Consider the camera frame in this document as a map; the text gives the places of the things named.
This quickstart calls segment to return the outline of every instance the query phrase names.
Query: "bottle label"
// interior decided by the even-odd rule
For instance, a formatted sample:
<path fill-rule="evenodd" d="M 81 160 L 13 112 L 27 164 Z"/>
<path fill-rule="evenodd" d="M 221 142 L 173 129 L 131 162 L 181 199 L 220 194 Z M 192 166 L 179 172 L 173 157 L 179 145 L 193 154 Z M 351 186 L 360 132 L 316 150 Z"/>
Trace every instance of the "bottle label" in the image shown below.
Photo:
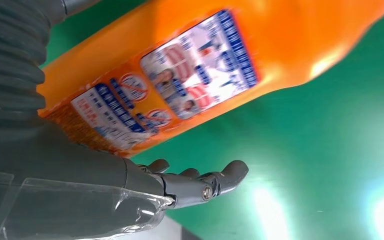
<path fill-rule="evenodd" d="M 222 10 L 91 79 L 46 118 L 75 142 L 128 156 L 256 84 L 234 18 Z"/>
<path fill-rule="evenodd" d="M 189 119 L 257 84 L 241 34 L 227 10 L 147 54 L 140 65 L 181 119 Z"/>

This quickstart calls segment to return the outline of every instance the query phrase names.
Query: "green surface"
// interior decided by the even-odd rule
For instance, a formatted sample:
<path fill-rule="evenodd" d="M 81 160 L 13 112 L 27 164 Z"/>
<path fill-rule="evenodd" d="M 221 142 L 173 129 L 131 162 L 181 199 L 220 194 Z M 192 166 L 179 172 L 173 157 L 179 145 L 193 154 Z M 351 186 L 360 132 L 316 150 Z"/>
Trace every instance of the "green surface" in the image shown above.
<path fill-rule="evenodd" d="M 142 1 L 121 2 L 106 0 L 57 26 L 50 58 Z M 235 159 L 249 165 L 235 192 L 168 212 L 204 240 L 384 240 L 384 19 L 312 82 L 262 96 L 133 160 L 158 158 L 175 173 L 220 170 Z"/>

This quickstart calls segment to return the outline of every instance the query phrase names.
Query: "orange bottle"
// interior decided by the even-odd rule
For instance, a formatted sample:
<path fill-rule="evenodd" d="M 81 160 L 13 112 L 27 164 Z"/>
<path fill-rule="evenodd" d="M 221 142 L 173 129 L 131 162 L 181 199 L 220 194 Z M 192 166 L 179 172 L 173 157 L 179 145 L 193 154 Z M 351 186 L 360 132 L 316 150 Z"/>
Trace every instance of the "orange bottle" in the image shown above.
<path fill-rule="evenodd" d="M 151 0 L 49 64 L 41 116 L 137 154 L 341 60 L 384 0 Z"/>

